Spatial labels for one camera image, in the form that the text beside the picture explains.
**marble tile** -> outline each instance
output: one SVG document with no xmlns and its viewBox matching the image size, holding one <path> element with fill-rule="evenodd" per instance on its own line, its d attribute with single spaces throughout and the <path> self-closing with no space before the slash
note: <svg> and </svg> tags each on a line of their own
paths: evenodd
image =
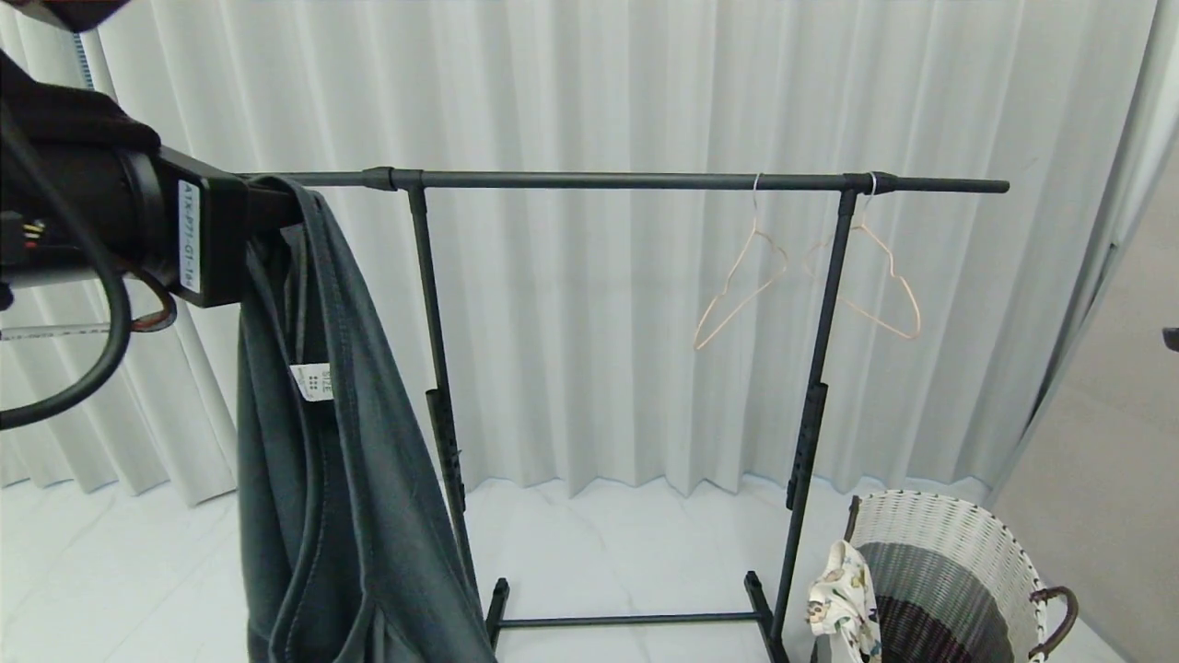
<svg viewBox="0 0 1179 663">
<path fill-rule="evenodd" d="M 856 492 L 878 490 L 865 480 Z M 973 486 L 942 487 L 973 497 Z M 595 481 L 569 498 L 554 481 L 487 481 L 468 499 L 485 606 L 499 577 L 508 617 L 743 611 L 756 571 L 775 600 L 789 512 L 784 491 L 746 478 L 737 494 L 702 484 L 689 498 L 663 480 Z M 816 481 L 795 596 L 823 564 L 849 498 Z M 186 508 L 171 486 L 138 498 L 73 484 L 0 491 L 0 583 L 6 663 L 195 661 L 244 663 L 245 605 L 232 495 Z M 806 661 L 811 637 L 791 602 L 785 642 Z M 752 624 L 505 631 L 505 663 L 564 661 L 763 662 Z M 1054 657 L 1119 663 L 1079 625 Z"/>
</svg>

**floral cloth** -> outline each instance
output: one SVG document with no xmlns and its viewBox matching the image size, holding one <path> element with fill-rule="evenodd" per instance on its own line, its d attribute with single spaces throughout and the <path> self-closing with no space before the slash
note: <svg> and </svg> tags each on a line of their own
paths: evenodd
<svg viewBox="0 0 1179 663">
<path fill-rule="evenodd" d="M 836 541 L 823 576 L 811 585 L 806 622 L 830 636 L 834 661 L 881 663 L 881 626 L 868 563 L 847 541 Z"/>
</svg>

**black object on wall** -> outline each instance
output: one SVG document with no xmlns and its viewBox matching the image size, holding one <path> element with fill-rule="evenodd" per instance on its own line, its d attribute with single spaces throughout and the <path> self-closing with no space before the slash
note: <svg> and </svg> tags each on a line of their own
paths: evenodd
<svg viewBox="0 0 1179 663">
<path fill-rule="evenodd" d="M 710 622 L 755 622 L 762 631 L 765 650 L 772 663 L 789 663 L 782 644 L 782 629 L 790 596 L 791 578 L 798 557 L 803 518 L 806 511 L 806 494 L 815 468 L 815 452 L 818 446 L 823 407 L 828 386 L 823 382 L 823 363 L 826 359 L 831 336 L 831 321 L 843 273 L 843 260 L 851 231 L 851 217 L 856 199 L 864 195 L 882 195 L 893 191 L 942 191 L 960 193 L 1003 193 L 1010 185 L 993 179 L 951 179 L 897 177 L 885 172 L 845 175 L 714 175 L 714 173 L 608 173 L 608 172 L 440 172 L 374 168 L 353 172 L 291 172 L 276 173 L 304 186 L 363 186 L 382 191 L 406 191 L 409 195 L 414 218 L 414 235 L 417 239 L 417 257 L 429 327 L 430 348 L 434 360 L 436 388 L 427 393 L 435 444 L 442 465 L 450 520 L 465 571 L 477 596 L 474 563 L 467 524 L 466 490 L 459 467 L 459 445 L 455 436 L 454 411 L 450 401 L 450 385 L 447 374 L 446 350 L 442 342 L 442 322 L 439 313 L 437 285 L 434 277 L 434 256 L 430 249 L 429 219 L 426 206 L 426 189 L 677 189 L 677 190 L 758 190 L 770 191 L 838 191 L 839 208 L 835 238 L 831 243 L 826 281 L 823 289 L 823 306 L 819 311 L 818 334 L 811 357 L 810 376 L 803 405 L 795 464 L 786 491 L 790 508 L 790 529 L 786 549 L 782 559 L 782 576 L 773 610 L 765 599 L 765 592 L 757 573 L 745 573 L 745 591 L 750 610 L 743 612 L 693 612 L 677 615 L 614 615 L 602 617 L 547 617 L 506 619 L 503 617 L 511 585 L 507 578 L 495 583 L 486 624 L 492 646 L 503 629 L 608 626 L 643 624 L 690 624 Z"/>
</svg>

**gray stripe on basket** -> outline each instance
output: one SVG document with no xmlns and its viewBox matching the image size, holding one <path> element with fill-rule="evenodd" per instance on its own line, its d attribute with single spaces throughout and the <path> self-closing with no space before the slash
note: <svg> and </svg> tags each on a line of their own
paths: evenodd
<svg viewBox="0 0 1179 663">
<path fill-rule="evenodd" d="M 907 544 L 869 543 L 857 550 L 868 562 L 877 597 L 891 597 L 924 610 L 950 630 L 974 663 L 1015 662 L 999 604 L 969 569 Z M 920 624 L 901 628 L 918 629 Z M 882 631 L 881 639 L 887 646 L 889 634 Z"/>
</svg>

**beige wall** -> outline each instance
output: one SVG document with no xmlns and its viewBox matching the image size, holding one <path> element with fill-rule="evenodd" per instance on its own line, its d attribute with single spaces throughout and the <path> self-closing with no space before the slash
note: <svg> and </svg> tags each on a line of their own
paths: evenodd
<svg viewBox="0 0 1179 663">
<path fill-rule="evenodd" d="M 1179 156 L 995 513 L 1134 661 L 1179 659 Z"/>
</svg>

